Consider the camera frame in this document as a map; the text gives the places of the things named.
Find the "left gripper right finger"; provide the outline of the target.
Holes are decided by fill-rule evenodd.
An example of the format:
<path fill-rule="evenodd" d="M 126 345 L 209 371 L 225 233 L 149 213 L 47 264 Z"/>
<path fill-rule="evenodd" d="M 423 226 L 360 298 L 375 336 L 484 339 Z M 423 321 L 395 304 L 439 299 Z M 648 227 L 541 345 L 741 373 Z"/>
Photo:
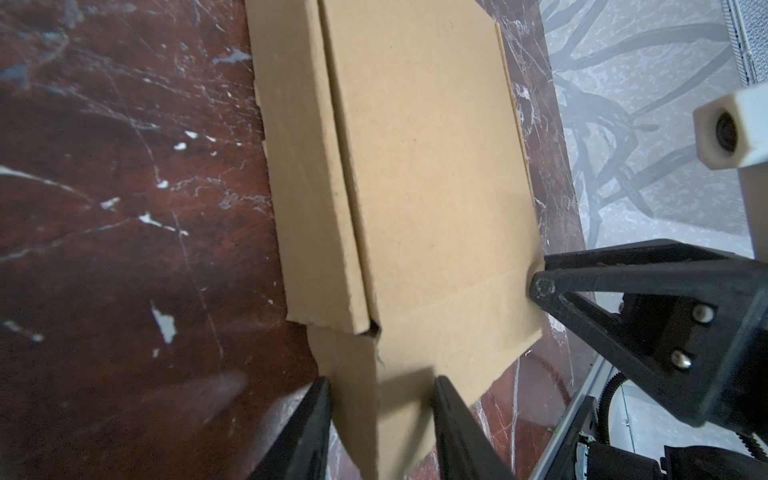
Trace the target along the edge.
<path fill-rule="evenodd" d="M 441 479 L 514 479 L 446 376 L 434 381 L 431 399 Z"/>

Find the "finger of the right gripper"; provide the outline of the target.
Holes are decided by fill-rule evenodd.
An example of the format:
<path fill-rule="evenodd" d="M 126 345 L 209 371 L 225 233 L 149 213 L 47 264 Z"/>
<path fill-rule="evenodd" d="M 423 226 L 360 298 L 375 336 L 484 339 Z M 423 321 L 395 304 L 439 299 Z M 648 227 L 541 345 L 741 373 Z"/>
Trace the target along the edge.
<path fill-rule="evenodd" d="M 555 269 L 535 274 L 529 295 L 677 420 L 766 428 L 765 269 Z"/>
<path fill-rule="evenodd" d="M 743 263 L 742 256 L 671 239 L 655 239 L 598 249 L 546 255 L 545 269 L 651 265 L 728 261 Z"/>

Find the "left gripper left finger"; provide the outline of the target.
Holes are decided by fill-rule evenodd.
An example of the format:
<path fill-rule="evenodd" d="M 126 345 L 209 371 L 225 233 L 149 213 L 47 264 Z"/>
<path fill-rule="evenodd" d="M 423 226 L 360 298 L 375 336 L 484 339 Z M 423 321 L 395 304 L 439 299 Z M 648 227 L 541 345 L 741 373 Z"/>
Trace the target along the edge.
<path fill-rule="evenodd" d="M 325 479 L 331 417 L 331 383 L 320 377 L 247 479 Z"/>

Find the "brown cardboard box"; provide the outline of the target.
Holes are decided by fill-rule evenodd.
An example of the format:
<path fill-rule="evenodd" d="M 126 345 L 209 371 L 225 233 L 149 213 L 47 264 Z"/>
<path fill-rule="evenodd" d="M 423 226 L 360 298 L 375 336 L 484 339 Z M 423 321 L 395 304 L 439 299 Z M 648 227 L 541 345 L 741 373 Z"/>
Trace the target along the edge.
<path fill-rule="evenodd" d="M 250 1 L 287 317 L 365 479 L 433 448 L 541 336 L 543 252 L 500 27 L 474 1 Z"/>

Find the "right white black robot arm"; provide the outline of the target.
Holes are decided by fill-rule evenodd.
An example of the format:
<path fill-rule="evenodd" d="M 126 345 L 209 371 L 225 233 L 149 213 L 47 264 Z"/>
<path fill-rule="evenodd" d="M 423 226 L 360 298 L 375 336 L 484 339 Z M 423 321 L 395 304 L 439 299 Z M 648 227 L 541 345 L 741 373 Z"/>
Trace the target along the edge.
<path fill-rule="evenodd" d="M 597 401 L 585 479 L 763 479 L 767 475 L 767 267 L 673 240 L 548 255 L 529 296 L 616 369 Z M 738 435 L 745 453 L 667 447 L 651 459 L 614 447 L 609 413 L 632 382 L 675 419 Z"/>

